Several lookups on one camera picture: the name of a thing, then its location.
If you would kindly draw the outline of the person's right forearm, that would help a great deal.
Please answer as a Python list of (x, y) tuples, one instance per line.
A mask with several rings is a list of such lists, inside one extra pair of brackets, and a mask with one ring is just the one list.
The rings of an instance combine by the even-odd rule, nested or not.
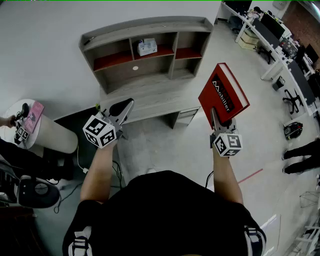
[(214, 192), (227, 201), (243, 205), (243, 194), (230, 160), (227, 157), (220, 156), (214, 146), (212, 147), (212, 155)]

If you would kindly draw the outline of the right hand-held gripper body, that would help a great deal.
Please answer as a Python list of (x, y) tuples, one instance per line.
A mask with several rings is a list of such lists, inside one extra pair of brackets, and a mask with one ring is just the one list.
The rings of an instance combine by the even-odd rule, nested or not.
[(232, 157), (243, 149), (242, 135), (237, 128), (212, 130), (210, 148), (216, 149), (220, 157)]

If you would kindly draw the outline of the grey wooden desk hutch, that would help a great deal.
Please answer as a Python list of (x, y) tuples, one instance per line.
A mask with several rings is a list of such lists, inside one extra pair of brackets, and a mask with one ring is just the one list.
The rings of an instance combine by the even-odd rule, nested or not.
[[(205, 17), (141, 18), (84, 33), (79, 49), (100, 88), (109, 94), (144, 76), (163, 74), (174, 79), (182, 70), (196, 77), (212, 31), (213, 24)], [(91, 37), (95, 38), (84, 45)], [(155, 38), (157, 52), (139, 56), (138, 42), (149, 38)]]

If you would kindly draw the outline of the person's left forearm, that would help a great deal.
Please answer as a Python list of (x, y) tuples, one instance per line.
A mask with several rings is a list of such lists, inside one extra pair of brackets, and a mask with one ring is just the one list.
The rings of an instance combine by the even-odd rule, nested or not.
[(118, 140), (98, 148), (80, 190), (80, 202), (105, 203), (110, 196), (113, 172), (113, 150)]

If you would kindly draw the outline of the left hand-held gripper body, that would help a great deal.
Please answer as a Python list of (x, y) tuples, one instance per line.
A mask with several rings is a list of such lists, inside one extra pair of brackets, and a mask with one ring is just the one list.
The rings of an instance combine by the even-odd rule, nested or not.
[(124, 112), (113, 116), (108, 111), (98, 111), (87, 120), (82, 130), (90, 143), (103, 149), (123, 136), (122, 124), (125, 120)]

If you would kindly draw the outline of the round white pedestal table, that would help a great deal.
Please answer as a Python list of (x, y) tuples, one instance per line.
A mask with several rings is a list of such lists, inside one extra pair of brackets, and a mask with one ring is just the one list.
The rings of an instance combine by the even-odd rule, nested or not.
[[(9, 117), (17, 114), (22, 110), (24, 103), (27, 103), (31, 109), (34, 102), (35, 100), (33, 99), (19, 100), (10, 106), (3, 116)], [(0, 137), (7, 142), (14, 143), (15, 134), (15, 128), (0, 127)], [(42, 114), (33, 133), (28, 135), (25, 142), (21, 142), (17, 146), (27, 150), (31, 150), (35, 147), (43, 147), (65, 154), (71, 154), (76, 151), (78, 147), (78, 137), (73, 131), (61, 126)]]

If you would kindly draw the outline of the white printed cardboard box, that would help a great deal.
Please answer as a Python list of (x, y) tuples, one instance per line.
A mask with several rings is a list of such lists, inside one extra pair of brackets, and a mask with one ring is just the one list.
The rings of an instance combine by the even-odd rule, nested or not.
[(145, 38), (138, 42), (137, 53), (140, 57), (158, 52), (158, 46), (155, 38)]

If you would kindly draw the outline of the black round floor device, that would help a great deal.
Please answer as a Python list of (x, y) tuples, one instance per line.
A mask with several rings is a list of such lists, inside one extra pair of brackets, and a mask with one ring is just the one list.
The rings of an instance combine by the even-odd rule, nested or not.
[(303, 131), (301, 122), (292, 122), (283, 128), (284, 136), (287, 141), (298, 138)]

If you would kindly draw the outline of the beige storage boxes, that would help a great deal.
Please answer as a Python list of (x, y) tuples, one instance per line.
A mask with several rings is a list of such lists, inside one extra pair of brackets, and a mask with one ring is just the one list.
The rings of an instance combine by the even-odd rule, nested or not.
[(240, 35), (238, 44), (242, 49), (255, 51), (259, 38), (248, 28)]

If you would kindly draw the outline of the red book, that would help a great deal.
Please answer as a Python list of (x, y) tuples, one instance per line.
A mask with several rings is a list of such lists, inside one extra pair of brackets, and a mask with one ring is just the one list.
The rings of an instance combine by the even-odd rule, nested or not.
[(212, 107), (222, 125), (250, 106), (242, 87), (225, 62), (215, 66), (198, 100), (211, 128)]

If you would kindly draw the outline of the white metal rack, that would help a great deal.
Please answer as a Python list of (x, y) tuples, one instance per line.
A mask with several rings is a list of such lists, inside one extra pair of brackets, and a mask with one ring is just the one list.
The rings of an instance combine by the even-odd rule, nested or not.
[(297, 236), (297, 250), (299, 256), (314, 256), (320, 251), (320, 220), (313, 225), (304, 226), (305, 231)]

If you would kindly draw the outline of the dark grey floor mat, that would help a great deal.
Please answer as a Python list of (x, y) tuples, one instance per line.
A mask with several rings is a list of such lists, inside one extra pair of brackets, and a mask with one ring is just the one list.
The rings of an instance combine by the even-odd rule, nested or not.
[(63, 166), (66, 159), (72, 159), (73, 167), (73, 179), (79, 180), (84, 177), (83, 169), (89, 168), (97, 146), (87, 141), (83, 132), (83, 127), (88, 119), (97, 113), (97, 109), (92, 107), (74, 114), (62, 117), (55, 122), (64, 128), (74, 132), (78, 138), (78, 146), (72, 153), (62, 153), (58, 151), (52, 151), (52, 160), (58, 166)]

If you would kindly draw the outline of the black desk divider panel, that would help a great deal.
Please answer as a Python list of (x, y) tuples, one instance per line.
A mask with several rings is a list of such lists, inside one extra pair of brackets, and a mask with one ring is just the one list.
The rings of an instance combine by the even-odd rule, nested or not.
[(306, 100), (306, 104), (308, 106), (312, 105), (316, 99), (315, 95), (314, 95), (307, 79), (305, 78), (302, 70), (300, 69), (300, 67), (298, 66), (298, 64), (296, 63), (295, 60), (293, 60), (288, 65), (288, 69), (290, 70), (290, 73), (292, 74), (297, 85), (299, 86), (299, 88), (302, 92), (303, 98)]
[(276, 36), (265, 25), (263, 25), (259, 19), (255, 18), (252, 22), (252, 26), (272, 46), (273, 49), (276, 49), (279, 46), (280, 40), (277, 39)]

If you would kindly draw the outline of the black star-base office chair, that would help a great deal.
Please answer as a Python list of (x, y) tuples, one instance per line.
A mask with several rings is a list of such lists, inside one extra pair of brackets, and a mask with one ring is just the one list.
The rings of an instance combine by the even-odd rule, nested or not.
[(303, 106), (303, 101), (301, 99), (301, 97), (297, 94), (296, 91), (295, 92), (295, 97), (293, 97), (291, 95), (291, 93), (285, 89), (284, 93), (286, 95), (288, 95), (288, 97), (283, 97), (282, 101), (283, 102), (288, 102), (291, 104), (291, 110), (289, 111), (289, 113), (292, 115), (293, 113), (298, 113), (299, 112), (299, 106)]
[(272, 51), (271, 50), (267, 50), (266, 48), (264, 48), (263, 46), (260, 46), (258, 49), (257, 49), (257, 53), (259, 55), (263, 54), (265, 57), (266, 57), (266, 61), (267, 61), (267, 64), (270, 65), (271, 64), (271, 60), (273, 60), (274, 62), (276, 61), (274, 59), (274, 57), (272, 56)]

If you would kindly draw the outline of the black grey office chair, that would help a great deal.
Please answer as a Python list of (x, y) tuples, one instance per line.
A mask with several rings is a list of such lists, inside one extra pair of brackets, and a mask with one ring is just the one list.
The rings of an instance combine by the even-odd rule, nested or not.
[(0, 160), (0, 202), (26, 208), (45, 209), (61, 198), (56, 185), (38, 177), (32, 170)]

